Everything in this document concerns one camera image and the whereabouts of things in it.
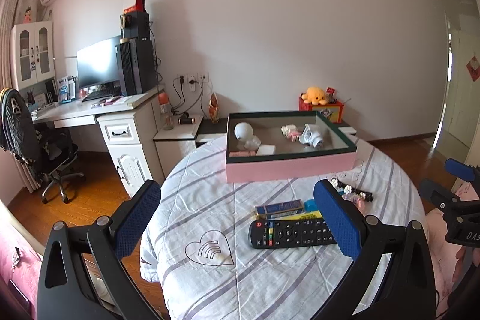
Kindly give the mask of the pink brick block model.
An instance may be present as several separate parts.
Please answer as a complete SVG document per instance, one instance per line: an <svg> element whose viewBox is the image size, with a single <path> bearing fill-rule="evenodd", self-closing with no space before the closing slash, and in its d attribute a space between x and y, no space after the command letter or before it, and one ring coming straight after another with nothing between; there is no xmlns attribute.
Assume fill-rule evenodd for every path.
<svg viewBox="0 0 480 320"><path fill-rule="evenodd" d="M343 195L343 199L348 202L352 202L354 206L360 210L361 213L365 212L365 199L356 193L347 193Z"/></svg>

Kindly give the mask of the yellow tube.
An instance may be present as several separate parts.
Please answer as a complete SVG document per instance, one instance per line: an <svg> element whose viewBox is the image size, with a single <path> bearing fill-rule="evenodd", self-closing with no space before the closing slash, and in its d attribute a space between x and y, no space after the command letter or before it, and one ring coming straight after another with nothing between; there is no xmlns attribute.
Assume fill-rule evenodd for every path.
<svg viewBox="0 0 480 320"><path fill-rule="evenodd" d="M322 218L321 213L318 210L301 213L301 214L292 214L279 218L273 218L274 221L290 221L290 220L304 220L304 219L314 219Z"/></svg>

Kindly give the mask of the blue tube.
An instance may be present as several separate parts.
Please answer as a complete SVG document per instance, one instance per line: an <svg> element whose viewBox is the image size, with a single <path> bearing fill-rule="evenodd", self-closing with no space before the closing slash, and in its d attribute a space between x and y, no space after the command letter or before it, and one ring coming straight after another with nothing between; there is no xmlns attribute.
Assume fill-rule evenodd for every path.
<svg viewBox="0 0 480 320"><path fill-rule="evenodd" d="M318 211L318 207L316 202L313 199L307 200L304 202L304 211L306 213L316 212Z"/></svg>

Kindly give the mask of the black tv remote control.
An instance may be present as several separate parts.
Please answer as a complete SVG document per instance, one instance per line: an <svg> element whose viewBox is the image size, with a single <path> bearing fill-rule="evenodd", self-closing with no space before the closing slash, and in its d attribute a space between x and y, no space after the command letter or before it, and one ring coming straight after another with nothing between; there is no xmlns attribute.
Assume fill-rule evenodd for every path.
<svg viewBox="0 0 480 320"><path fill-rule="evenodd" d="M250 224L249 239L254 249L294 249L336 243L324 218L256 220Z"/></svg>

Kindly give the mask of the blue card box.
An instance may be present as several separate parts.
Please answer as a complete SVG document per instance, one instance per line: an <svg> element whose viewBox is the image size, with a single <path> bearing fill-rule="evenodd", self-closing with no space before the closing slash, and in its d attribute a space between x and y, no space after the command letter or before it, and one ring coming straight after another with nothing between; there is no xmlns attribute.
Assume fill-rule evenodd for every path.
<svg viewBox="0 0 480 320"><path fill-rule="evenodd" d="M300 214L304 211L304 202L293 200L289 202L280 202L270 205L261 205L255 207L256 215L259 218L281 218L294 214Z"/></svg>

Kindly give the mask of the pink white block toy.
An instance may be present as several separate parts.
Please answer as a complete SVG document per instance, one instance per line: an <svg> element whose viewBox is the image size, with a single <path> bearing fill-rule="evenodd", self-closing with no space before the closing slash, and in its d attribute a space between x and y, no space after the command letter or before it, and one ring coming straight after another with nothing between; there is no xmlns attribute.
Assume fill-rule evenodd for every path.
<svg viewBox="0 0 480 320"><path fill-rule="evenodd" d="M281 127L281 133L287 140L295 142L299 139L303 132L300 131L294 124L289 124Z"/></svg>

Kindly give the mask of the pink rose-gold small box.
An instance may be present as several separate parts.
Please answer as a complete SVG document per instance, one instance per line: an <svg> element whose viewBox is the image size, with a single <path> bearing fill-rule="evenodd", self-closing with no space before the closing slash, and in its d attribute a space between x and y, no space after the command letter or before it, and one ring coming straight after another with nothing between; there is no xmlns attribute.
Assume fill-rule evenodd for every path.
<svg viewBox="0 0 480 320"><path fill-rule="evenodd" d="M256 156L256 151L233 151L229 153L229 157L253 157Z"/></svg>

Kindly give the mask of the white round robot figure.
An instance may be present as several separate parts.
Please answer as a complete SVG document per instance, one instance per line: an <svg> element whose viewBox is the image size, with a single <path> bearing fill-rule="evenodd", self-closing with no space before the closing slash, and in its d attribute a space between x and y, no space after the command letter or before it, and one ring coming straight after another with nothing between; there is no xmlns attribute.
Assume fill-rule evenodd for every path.
<svg viewBox="0 0 480 320"><path fill-rule="evenodd" d="M256 151L261 146L261 140L253 131L253 127L248 123L239 123L234 128L234 134L238 141L240 150Z"/></svg>

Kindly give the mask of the black office chair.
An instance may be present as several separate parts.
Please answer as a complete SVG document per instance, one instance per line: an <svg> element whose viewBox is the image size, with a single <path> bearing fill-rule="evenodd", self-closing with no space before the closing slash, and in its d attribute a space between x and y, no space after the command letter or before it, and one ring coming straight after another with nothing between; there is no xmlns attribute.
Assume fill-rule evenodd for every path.
<svg viewBox="0 0 480 320"><path fill-rule="evenodd" d="M70 202L64 181L84 176L71 168L78 157L78 147L68 131L34 124L20 92L13 88L1 91L1 148L26 166L36 182L45 187L41 193L44 204L48 202L48 190L55 185L62 201Z"/></svg>

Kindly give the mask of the white bedside cabinet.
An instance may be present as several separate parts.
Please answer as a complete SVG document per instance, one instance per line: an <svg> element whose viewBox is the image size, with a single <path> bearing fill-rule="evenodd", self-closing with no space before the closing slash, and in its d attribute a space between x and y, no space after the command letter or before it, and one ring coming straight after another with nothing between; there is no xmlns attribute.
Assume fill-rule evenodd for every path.
<svg viewBox="0 0 480 320"><path fill-rule="evenodd" d="M196 149L196 135L203 117L190 115L196 118L196 123L180 125L174 116L174 128L166 131L163 128L154 136L154 144L160 159L160 165L165 177L174 170L177 163Z"/></svg>

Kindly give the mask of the yellow octopus plush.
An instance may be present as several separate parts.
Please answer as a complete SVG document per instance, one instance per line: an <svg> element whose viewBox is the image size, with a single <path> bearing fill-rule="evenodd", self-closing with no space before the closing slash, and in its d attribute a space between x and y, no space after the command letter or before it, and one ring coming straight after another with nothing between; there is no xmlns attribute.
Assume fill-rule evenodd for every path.
<svg viewBox="0 0 480 320"><path fill-rule="evenodd" d="M316 86L309 87L307 91L301 95L301 99L305 104L313 106L323 106L329 103L326 92Z"/></svg>

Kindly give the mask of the black cylinder speaker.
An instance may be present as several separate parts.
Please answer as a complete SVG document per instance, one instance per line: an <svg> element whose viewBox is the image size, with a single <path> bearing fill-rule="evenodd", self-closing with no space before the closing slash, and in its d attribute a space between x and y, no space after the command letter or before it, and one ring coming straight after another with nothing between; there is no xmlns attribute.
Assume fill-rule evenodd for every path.
<svg viewBox="0 0 480 320"><path fill-rule="evenodd" d="M190 115L184 114L178 118L178 123L180 125L191 125L196 123L196 118L190 117Z"/></svg>

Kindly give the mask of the black low tv bench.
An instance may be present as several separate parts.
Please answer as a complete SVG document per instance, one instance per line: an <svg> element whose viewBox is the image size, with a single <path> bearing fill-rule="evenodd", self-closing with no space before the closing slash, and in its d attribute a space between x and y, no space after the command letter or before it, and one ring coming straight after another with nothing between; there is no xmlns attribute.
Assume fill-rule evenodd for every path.
<svg viewBox="0 0 480 320"><path fill-rule="evenodd" d="M356 136L357 130L347 122L342 121L338 127L347 135ZM204 145L212 140L222 137L227 132L227 118L221 118L218 123L213 124L210 120L203 119L196 135L196 145Z"/></svg>

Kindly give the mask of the black computer tower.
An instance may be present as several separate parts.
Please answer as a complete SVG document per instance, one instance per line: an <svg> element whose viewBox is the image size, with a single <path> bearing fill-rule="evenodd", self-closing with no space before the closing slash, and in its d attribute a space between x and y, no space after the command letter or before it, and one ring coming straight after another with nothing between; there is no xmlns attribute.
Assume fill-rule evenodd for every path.
<svg viewBox="0 0 480 320"><path fill-rule="evenodd" d="M150 40L129 39L115 47L120 90L123 96L147 93L158 86Z"/></svg>

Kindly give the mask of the white glass-door cabinet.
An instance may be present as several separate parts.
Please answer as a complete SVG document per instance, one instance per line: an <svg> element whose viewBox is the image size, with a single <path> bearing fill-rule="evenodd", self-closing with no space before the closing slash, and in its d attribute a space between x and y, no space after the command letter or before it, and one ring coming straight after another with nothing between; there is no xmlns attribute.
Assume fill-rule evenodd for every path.
<svg viewBox="0 0 480 320"><path fill-rule="evenodd" d="M16 24L11 29L11 74L17 90L55 78L53 23Z"/></svg>

